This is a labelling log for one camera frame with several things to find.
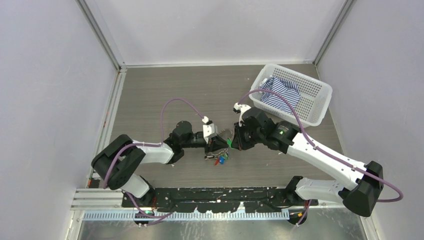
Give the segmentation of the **green key tag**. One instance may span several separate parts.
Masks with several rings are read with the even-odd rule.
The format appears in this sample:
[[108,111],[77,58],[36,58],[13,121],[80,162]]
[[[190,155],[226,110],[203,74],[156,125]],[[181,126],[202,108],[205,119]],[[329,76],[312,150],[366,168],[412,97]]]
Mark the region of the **green key tag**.
[[227,139],[227,141],[226,141],[226,142],[227,142],[227,144],[228,144],[228,147],[229,147],[229,148],[232,148],[232,141],[231,141],[230,139]]

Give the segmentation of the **round metal key organizer disc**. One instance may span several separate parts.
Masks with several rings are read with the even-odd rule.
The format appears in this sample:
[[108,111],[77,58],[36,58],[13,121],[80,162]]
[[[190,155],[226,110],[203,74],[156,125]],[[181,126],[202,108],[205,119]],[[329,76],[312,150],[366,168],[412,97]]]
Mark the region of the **round metal key organizer disc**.
[[218,135],[219,135],[219,136],[220,136],[223,140],[225,140],[225,141],[226,141],[226,143],[227,143],[227,139],[230,139],[230,140],[233,142],[234,132],[233,132],[233,130],[232,130],[232,129],[224,128],[224,129],[222,129],[222,130],[218,133]]

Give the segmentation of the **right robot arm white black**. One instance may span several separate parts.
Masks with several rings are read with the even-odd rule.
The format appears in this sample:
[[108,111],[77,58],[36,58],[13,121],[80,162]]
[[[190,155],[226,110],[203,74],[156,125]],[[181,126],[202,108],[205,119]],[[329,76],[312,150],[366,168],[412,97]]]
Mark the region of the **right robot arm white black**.
[[379,163],[349,159],[290,122],[273,122],[257,107],[235,103],[233,111],[239,114],[239,120],[234,123],[233,149],[245,151],[263,144],[270,150],[304,160],[333,178],[314,180],[294,176],[285,192],[288,203],[299,205],[303,200],[324,200],[343,204],[359,216],[371,216],[384,188],[378,180],[383,178]]

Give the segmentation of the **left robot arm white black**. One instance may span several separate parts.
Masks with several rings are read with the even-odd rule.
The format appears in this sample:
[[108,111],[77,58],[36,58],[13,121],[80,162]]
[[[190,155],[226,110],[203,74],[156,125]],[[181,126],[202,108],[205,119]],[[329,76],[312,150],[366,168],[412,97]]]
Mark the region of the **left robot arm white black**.
[[155,190],[135,173],[139,165],[174,164],[188,148],[202,148],[206,158],[219,158],[228,147],[214,123],[208,122],[201,131],[193,132],[190,122],[180,121],[162,143],[139,142],[126,134],[119,135],[93,158],[91,167],[107,188],[131,194],[141,207],[148,207],[155,198]]

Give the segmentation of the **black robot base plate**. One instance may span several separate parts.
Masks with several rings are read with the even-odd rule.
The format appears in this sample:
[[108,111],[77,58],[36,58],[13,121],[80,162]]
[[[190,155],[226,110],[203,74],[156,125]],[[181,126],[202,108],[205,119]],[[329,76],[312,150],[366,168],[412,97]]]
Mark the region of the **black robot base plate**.
[[135,202],[160,213],[234,213],[241,207],[247,213],[277,213],[308,204],[293,191],[278,187],[165,187]]

